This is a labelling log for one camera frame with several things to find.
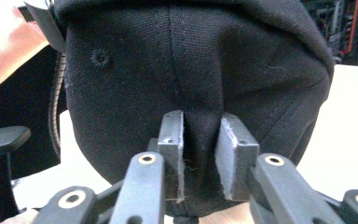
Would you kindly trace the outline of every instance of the black cloth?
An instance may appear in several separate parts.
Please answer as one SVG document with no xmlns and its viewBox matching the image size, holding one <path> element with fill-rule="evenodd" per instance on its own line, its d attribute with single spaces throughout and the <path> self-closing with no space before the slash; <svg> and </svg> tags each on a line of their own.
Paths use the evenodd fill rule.
<svg viewBox="0 0 358 224">
<path fill-rule="evenodd" d="M 213 160 L 223 112 L 242 120 L 262 152 L 300 161 L 333 61 L 299 1 L 56 0 L 55 13 L 76 141 L 110 183 L 178 109 L 186 199 L 166 206 L 178 223 L 235 205 Z"/>
</svg>

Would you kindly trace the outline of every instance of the white surface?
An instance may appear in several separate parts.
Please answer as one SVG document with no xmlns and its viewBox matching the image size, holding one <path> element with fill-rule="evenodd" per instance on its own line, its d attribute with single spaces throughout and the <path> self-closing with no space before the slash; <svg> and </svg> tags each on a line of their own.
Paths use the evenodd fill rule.
<svg viewBox="0 0 358 224">
<path fill-rule="evenodd" d="M 73 185 L 96 193 L 109 187 L 80 152 L 69 113 L 62 113 L 60 121 L 62 164 L 22 179 L 14 188 L 19 208 L 41 207 L 60 189 Z M 339 200 L 346 190 L 358 189 L 358 67 L 336 66 L 329 99 L 298 170 L 313 188 Z M 247 212 L 244 203 L 202 218 L 201 223 L 252 223 Z"/>
</svg>

